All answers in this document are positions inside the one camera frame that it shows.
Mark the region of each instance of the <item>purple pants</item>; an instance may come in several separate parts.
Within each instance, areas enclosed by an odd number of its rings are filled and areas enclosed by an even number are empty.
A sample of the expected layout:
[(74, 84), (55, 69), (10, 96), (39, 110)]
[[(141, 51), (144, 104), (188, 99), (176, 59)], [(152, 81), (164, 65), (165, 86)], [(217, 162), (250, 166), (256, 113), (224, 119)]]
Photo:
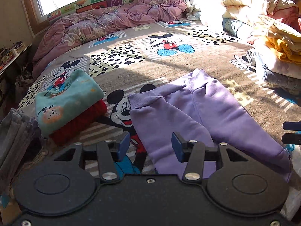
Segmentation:
[[(290, 172), (290, 161), (281, 145), (204, 70), (196, 69), (129, 99), (135, 130), (159, 173), (183, 176), (186, 163), (176, 158), (171, 146), (173, 132), (206, 146), (214, 146), (213, 140), (229, 143), (283, 175)], [(215, 162), (206, 161), (203, 177), (215, 170)]]

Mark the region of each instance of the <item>black spotted patch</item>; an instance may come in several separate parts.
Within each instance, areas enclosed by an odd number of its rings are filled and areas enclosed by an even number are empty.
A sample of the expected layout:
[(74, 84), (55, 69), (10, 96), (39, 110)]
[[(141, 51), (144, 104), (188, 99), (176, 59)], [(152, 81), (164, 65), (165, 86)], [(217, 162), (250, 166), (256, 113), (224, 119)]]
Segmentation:
[(98, 55), (91, 55), (89, 75), (91, 77), (100, 76), (111, 70), (127, 67), (132, 63), (138, 63), (144, 60), (145, 58), (139, 50), (131, 44), (114, 47)]
[(36, 84), (33, 84), (27, 91), (26, 96), (21, 100), (19, 103), (19, 108), (28, 106), (30, 104), (33, 104), (34, 101), (36, 100), (36, 95), (40, 90), (41, 84), (45, 80), (45, 76), (43, 76)]
[(181, 30), (186, 35), (193, 37), (194, 39), (198, 40), (201, 44), (206, 46), (216, 46), (229, 42), (240, 42), (240, 40), (236, 37), (232, 37), (230, 35), (211, 30), (207, 27), (200, 28), (198, 26), (189, 30)]

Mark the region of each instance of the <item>wooden window frame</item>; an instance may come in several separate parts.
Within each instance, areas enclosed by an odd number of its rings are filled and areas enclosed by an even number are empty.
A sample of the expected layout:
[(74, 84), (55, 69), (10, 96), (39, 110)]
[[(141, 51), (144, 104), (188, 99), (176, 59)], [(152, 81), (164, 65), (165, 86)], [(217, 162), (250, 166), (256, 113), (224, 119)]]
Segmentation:
[(31, 27), (31, 31), (33, 35), (39, 34), (41, 31), (44, 31), (46, 28), (49, 27), (49, 21), (45, 20), (43, 22), (39, 22), (39, 19), (36, 15), (36, 10), (34, 7), (33, 0), (23, 0), (23, 5), (25, 8), (25, 13), (27, 14), (28, 23)]

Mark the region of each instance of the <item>screw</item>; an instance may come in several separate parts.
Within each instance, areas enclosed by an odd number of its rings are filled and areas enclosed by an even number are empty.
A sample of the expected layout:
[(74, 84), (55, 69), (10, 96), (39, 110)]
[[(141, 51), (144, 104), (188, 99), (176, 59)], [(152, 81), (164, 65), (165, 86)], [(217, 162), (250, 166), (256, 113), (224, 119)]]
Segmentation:
[(270, 226), (280, 226), (280, 222), (279, 221), (273, 221), (273, 222), (271, 222)]
[(189, 172), (185, 174), (187, 180), (198, 180), (201, 176), (196, 172)]
[(154, 180), (153, 178), (150, 178), (150, 179), (147, 179), (147, 182), (148, 182), (148, 183), (154, 183), (155, 180)]
[(31, 223), (30, 223), (28, 220), (23, 220), (23, 221), (21, 222), (21, 225), (22, 225), (22, 226), (31, 226)]
[(113, 180), (113, 179), (117, 178), (117, 174), (114, 172), (105, 172), (102, 175), (102, 178), (105, 180)]

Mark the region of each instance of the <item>bed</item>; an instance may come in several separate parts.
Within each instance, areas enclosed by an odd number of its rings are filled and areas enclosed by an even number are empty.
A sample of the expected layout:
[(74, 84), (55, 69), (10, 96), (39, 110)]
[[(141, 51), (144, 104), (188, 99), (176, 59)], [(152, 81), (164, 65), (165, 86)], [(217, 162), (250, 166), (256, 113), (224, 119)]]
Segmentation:
[[(123, 173), (156, 173), (148, 155), (138, 152), (139, 139), (130, 116), (122, 121), (114, 118), (119, 111), (117, 105), (128, 104), (127, 97), (132, 93), (145, 91), (150, 86), (162, 86), (199, 68), (219, 80), (256, 122), (282, 144), (283, 122), (301, 120), (300, 102), (258, 84), (256, 73), (246, 59), (250, 48), (252, 45), (238, 38), (185, 18), (127, 28), (89, 41), (52, 60), (30, 87), (19, 108), (34, 117), (35, 96), (55, 85), (54, 75), (59, 76), (66, 69), (69, 72), (82, 69), (105, 92), (103, 101), (108, 112), (70, 143), (91, 145), (114, 140), (129, 131), (132, 144), (127, 158), (118, 164), (120, 170)], [(299, 157), (301, 150), (296, 146), (292, 152), (290, 195), (282, 209), (288, 219), (292, 219), (301, 204)], [(88, 162), (86, 170), (98, 176), (97, 163)]]

